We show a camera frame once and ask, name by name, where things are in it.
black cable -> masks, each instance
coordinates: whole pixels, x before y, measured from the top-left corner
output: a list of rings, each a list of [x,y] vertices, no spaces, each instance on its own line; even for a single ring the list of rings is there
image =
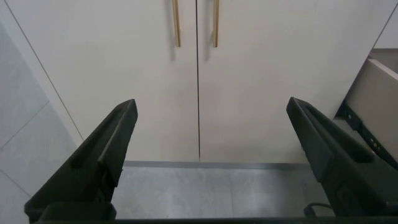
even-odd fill
[[[313,206],[321,206],[321,207],[325,207],[325,208],[330,208],[333,210],[333,208],[325,203],[309,203],[305,208],[304,208],[304,215],[305,217],[316,217],[317,215],[315,214],[314,209],[312,208]]]

wall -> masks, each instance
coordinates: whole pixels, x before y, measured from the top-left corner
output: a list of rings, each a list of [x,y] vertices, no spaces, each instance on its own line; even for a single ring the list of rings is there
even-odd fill
[[[0,21],[0,223],[27,223],[26,201],[76,149]]]
[[[54,110],[57,112],[73,141],[79,146],[83,142],[82,136],[78,132],[73,120],[69,115],[69,112],[58,96],[58,93],[52,85],[51,80],[47,76],[47,72],[44,70],[41,62],[36,57],[35,52],[32,50],[29,41],[25,38],[23,31],[12,15],[12,12],[8,8],[5,0],[0,0],[0,21],[2,22],[4,29],[12,41],[15,43],[22,57],[25,59],[31,72],[33,73],[33,76],[43,89],[45,95],[49,98]]]
[[[392,13],[386,27],[377,40],[375,49],[398,48],[398,10]]]

door handle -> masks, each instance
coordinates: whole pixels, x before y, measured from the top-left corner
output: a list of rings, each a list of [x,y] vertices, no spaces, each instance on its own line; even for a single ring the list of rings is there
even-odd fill
[[[175,45],[181,47],[180,16],[178,14],[178,0],[173,0],[173,17],[175,30]]]
[[[213,9],[213,47],[218,46],[218,12],[220,11],[220,0],[214,0]]]

cabinet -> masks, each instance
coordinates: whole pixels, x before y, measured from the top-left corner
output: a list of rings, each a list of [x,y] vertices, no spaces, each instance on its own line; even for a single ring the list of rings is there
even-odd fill
[[[120,102],[139,110],[126,160],[199,161],[195,1],[7,1],[85,139]]]
[[[126,160],[281,163],[289,98],[332,117],[397,4],[221,0],[214,48],[210,0],[178,2],[181,47],[171,0],[6,1],[83,138],[135,98]]]
[[[200,158],[307,162],[291,96],[333,118],[397,1],[198,1]]]

metal baseboard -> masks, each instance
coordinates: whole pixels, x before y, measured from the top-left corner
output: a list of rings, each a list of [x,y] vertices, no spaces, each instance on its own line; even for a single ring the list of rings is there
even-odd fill
[[[310,164],[283,164],[283,163],[261,164],[261,163],[238,163],[238,162],[124,161],[123,165],[127,167],[311,170]]]

